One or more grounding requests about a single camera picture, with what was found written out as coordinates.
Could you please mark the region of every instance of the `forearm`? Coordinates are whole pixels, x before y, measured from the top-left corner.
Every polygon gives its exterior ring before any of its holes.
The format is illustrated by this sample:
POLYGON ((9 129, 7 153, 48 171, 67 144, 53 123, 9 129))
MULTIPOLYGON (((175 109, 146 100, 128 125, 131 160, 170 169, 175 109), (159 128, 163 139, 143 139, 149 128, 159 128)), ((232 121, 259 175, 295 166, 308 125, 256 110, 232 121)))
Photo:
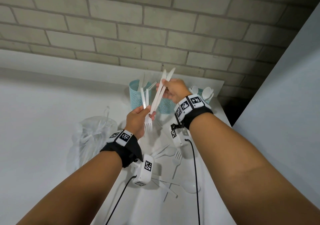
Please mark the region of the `forearm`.
POLYGON ((116 152, 101 152, 50 191, 17 225, 89 225, 122 169, 116 152))
POLYGON ((319 211, 244 137, 210 113, 190 133, 237 224, 307 224, 319 211))

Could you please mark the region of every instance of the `person's right arm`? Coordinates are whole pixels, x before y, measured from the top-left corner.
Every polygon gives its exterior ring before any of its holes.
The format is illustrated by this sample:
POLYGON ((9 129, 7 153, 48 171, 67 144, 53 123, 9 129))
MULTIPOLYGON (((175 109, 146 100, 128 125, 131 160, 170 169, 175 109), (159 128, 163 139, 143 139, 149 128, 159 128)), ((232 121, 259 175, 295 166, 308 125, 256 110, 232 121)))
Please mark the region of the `person's right arm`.
MULTIPOLYGON (((166 82, 175 103, 191 93, 182 80, 166 82)), ((320 211, 243 136, 211 113, 190 133, 214 184, 239 224, 320 224, 320 211)))

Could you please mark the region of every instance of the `plastic bag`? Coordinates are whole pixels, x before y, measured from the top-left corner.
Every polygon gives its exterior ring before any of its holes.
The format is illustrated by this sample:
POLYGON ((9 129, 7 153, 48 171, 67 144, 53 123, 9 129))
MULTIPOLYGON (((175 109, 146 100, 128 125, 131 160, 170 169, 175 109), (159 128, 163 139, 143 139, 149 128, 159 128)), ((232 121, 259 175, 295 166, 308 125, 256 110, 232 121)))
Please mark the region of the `plastic bag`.
POLYGON ((108 116, 93 116, 78 123, 71 138, 73 146, 68 155, 68 171, 74 172, 97 155, 117 129, 117 123, 108 116))

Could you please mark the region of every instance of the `wall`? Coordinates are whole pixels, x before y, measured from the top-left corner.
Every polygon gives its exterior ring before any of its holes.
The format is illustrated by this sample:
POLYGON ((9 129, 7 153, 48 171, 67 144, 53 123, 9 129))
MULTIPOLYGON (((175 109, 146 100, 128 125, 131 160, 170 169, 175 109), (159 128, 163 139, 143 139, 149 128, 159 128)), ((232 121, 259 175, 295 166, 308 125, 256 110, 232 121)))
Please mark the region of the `wall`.
POLYGON ((0 48, 222 79, 250 99, 319 0, 0 0, 0 48))
POLYGON ((233 128, 320 208, 320 6, 233 128))

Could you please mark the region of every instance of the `cable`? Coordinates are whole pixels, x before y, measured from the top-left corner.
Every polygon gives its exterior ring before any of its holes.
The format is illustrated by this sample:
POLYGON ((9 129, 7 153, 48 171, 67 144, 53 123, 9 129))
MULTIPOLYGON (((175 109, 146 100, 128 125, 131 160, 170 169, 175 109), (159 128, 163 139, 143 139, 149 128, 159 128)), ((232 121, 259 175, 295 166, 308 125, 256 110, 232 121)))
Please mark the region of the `cable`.
POLYGON ((112 214, 113 214, 114 210, 116 209, 116 207, 117 207, 117 205, 118 205, 118 203, 119 203, 119 201, 120 201, 120 199, 121 199, 121 197, 122 197, 122 195, 123 195, 123 193, 124 193, 124 191, 125 191, 126 187, 128 186, 129 182, 131 181, 131 179, 133 179, 133 178, 135 178, 135 177, 137 177, 137 175, 136 175, 136 176, 132 176, 132 177, 128 180, 127 184, 125 185, 125 188, 123 189, 123 191, 122 191, 122 193, 121 193, 121 195, 120 195, 120 197, 119 197, 119 199, 118 199, 118 201, 117 201, 117 204, 115 205, 115 207, 114 207, 113 211, 111 212, 111 215, 110 215, 110 217, 109 217, 108 221, 106 222, 106 225, 107 225, 107 224, 108 224, 108 222, 110 221, 110 218, 111 218, 111 216, 112 216, 112 214))
MULTIPOLYGON (((184 139, 185 141, 188 141, 188 142, 190 142, 190 144, 191 144, 191 147, 192 147, 192 152, 193 152, 193 160, 194 160, 194 162, 196 162, 195 161, 195 159, 196 159, 196 157, 195 157, 195 154, 194 154, 194 149, 193 149, 193 145, 192 145, 192 142, 190 141, 190 140, 188 140, 188 139, 184 139)), ((195 174, 196 174, 196 189, 197 189, 197 206, 198 206, 198 222, 199 222, 199 225, 200 225, 200 211, 199 211, 199 195, 198 195, 198 179, 197 179, 197 168, 196 168, 196 165, 194 165, 195 166, 195 174)))

